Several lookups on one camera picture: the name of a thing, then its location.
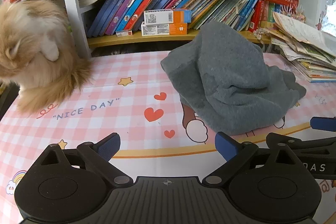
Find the small white red box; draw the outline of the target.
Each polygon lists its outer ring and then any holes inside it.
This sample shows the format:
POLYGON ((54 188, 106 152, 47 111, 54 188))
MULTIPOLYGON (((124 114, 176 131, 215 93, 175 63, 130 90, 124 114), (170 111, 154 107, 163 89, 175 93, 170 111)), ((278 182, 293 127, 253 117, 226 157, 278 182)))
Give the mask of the small white red box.
POLYGON ((118 38, 121 37, 126 37, 126 36, 132 36, 133 32, 132 30, 121 30, 121 31, 116 31, 116 36, 118 38))

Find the upper orange white box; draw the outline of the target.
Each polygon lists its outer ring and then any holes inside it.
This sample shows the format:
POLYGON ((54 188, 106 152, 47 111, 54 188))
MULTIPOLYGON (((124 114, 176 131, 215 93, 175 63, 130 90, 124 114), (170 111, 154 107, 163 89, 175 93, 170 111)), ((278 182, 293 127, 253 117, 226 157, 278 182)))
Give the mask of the upper orange white box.
POLYGON ((144 11, 144 24, 191 23, 192 13, 185 9, 159 9, 144 11))

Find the fluffy orange white cat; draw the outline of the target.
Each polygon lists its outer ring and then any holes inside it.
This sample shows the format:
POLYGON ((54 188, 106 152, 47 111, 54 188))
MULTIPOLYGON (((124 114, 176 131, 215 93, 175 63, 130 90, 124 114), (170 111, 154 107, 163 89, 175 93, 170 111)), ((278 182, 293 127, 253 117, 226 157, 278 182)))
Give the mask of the fluffy orange white cat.
POLYGON ((1 4, 1 81, 19 86, 17 109, 62 103, 92 78, 75 49, 66 12, 51 0, 1 4))

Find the stack of papers and books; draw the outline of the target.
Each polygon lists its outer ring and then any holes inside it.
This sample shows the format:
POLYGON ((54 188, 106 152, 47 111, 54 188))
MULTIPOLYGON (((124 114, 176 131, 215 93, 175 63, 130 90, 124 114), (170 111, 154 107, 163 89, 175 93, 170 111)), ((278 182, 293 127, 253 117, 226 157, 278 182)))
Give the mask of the stack of papers and books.
POLYGON ((273 13, 271 43, 310 83, 335 82, 335 37, 299 20, 273 13))

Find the lower orange white box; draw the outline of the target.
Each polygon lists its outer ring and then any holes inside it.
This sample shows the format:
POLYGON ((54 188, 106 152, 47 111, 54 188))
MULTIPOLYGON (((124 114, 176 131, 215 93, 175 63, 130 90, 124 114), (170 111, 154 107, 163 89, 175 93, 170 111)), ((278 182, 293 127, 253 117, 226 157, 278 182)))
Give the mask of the lower orange white box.
POLYGON ((157 36, 157 35, 186 35, 187 23, 169 23, 169 24, 141 24, 142 36, 157 36))

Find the row of leaning books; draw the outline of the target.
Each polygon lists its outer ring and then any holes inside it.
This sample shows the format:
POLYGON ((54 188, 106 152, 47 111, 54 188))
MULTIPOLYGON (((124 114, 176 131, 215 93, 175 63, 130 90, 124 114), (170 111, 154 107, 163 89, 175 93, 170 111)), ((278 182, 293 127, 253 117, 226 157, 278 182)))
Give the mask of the row of leaning books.
POLYGON ((273 23, 274 12, 289 16, 299 14, 299 0, 80 0, 79 5, 85 7, 96 2, 100 7, 85 29, 89 38, 116 35, 116 31, 121 30, 141 32, 143 13, 148 10, 190 10, 188 30, 198 30, 216 21, 239 32, 253 32, 262 22, 273 23))

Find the grey sweatshirt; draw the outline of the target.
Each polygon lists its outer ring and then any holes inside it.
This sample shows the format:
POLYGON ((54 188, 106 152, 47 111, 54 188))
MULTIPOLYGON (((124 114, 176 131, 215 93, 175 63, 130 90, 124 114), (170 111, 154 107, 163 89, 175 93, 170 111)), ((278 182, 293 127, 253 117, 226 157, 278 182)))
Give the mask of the grey sweatshirt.
POLYGON ((210 22, 172 50, 161 67, 179 93, 189 138, 207 129, 240 135, 281 120, 306 94, 295 75, 264 62, 263 52, 229 26, 210 22))

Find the orange white box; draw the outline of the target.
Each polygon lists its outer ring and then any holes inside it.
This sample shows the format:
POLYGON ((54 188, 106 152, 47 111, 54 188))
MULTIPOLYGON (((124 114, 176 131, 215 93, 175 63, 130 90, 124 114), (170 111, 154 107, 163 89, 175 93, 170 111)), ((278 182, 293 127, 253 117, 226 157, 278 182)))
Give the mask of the orange white box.
POLYGON ((157 35, 186 35, 187 23, 169 23, 169 24, 141 24, 142 36, 157 36, 157 35))
POLYGON ((159 9, 144 11, 144 24, 191 23, 192 13, 185 9, 159 9))

